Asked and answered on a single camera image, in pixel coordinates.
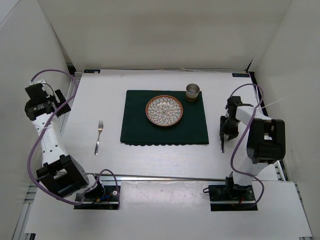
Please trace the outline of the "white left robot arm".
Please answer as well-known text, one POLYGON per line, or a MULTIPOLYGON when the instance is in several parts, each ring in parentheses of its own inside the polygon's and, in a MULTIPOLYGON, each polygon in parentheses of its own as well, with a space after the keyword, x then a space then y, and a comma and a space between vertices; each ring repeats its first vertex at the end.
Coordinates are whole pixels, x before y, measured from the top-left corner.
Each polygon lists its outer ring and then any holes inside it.
POLYGON ((31 120, 38 135, 42 135, 42 167, 36 171, 37 180, 52 194, 68 197, 89 185, 89 178, 83 167, 71 157, 62 141, 59 117, 70 112, 64 105, 50 119, 66 99, 62 92, 53 90, 45 80, 30 83, 25 88, 30 100, 25 105, 25 113, 31 120))

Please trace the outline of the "silver table knife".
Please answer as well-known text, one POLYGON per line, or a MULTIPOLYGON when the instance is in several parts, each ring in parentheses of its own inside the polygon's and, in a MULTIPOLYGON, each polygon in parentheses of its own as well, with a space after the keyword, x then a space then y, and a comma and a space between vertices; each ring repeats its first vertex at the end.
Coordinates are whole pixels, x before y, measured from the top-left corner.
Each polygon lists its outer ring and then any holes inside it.
POLYGON ((223 153, 223 154, 225 153, 224 140, 223 139, 221 140, 220 152, 223 153))

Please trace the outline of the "dark green cloth napkin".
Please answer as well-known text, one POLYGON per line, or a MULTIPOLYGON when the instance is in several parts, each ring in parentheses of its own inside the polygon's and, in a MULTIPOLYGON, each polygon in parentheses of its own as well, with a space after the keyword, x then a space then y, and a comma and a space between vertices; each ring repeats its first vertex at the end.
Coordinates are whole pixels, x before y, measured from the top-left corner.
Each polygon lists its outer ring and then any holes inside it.
POLYGON ((120 141, 134 146, 209 144, 202 92, 191 102, 186 99, 184 91, 128 90, 120 141), (147 118, 147 103, 160 95, 172 96, 182 104, 183 115, 178 123, 172 126, 158 126, 147 118))

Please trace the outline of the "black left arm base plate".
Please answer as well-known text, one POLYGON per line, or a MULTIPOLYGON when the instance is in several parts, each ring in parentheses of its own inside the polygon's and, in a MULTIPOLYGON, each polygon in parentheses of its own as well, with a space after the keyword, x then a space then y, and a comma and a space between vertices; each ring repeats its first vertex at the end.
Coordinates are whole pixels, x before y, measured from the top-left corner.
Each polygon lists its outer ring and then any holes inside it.
POLYGON ((75 210, 119 210, 121 181, 113 176, 101 176, 97 185, 84 195, 84 201, 75 210))

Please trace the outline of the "metal cup with cork base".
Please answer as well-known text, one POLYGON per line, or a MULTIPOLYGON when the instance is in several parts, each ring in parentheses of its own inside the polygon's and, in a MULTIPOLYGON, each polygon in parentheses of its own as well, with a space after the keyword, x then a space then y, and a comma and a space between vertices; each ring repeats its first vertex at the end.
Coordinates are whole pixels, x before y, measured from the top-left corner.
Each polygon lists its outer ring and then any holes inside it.
POLYGON ((197 100, 200 93, 200 87, 195 83, 190 83, 186 86, 185 97, 189 102, 197 100))

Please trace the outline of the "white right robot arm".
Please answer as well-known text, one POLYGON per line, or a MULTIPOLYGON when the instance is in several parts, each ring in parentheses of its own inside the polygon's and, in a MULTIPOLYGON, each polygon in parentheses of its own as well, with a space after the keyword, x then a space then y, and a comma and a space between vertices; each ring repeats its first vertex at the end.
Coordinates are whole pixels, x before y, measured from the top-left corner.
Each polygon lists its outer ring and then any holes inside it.
POLYGON ((240 96, 229 97, 225 109, 226 113, 220 117, 219 125, 222 152, 225 137, 228 141, 237 138, 239 123, 246 125, 231 154, 232 172, 225 179, 224 194, 230 200, 236 200, 250 190, 252 181, 264 168, 285 157, 285 122, 259 113, 253 105, 243 103, 240 96), (236 153, 245 136, 247 136, 246 157, 240 166, 235 168, 236 153))

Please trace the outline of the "silver fork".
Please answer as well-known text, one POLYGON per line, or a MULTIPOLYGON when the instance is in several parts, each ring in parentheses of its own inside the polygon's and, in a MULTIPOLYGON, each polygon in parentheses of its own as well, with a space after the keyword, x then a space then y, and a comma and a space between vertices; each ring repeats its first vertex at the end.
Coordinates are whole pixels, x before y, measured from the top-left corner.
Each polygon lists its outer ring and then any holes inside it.
POLYGON ((104 122, 102 120, 100 120, 98 122, 98 135, 97 135, 97 140, 96 140, 96 144, 95 144, 95 148, 94 148, 94 155, 97 156, 99 153, 99 146, 100 146, 100 137, 101 137, 101 133, 104 130, 104 122))

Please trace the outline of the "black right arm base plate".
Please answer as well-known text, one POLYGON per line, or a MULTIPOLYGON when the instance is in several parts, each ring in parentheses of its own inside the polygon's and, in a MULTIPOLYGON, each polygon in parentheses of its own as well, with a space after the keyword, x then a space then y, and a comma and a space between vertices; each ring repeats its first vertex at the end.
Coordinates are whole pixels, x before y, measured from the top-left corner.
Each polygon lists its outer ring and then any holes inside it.
POLYGON ((226 185, 209 185, 202 192, 209 195, 211 212, 241 212, 257 211, 256 198, 253 187, 245 190, 231 189, 227 191, 226 185))

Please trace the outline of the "floral patterned ceramic plate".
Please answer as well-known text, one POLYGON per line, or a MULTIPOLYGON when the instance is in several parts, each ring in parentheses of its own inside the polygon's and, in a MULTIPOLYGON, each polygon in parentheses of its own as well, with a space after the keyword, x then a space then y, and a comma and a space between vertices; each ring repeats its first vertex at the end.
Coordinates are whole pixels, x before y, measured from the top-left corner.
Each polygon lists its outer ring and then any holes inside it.
POLYGON ((148 120, 160 127, 177 124, 183 116, 183 106, 178 99, 170 95, 158 95, 149 100, 145 107, 148 120))

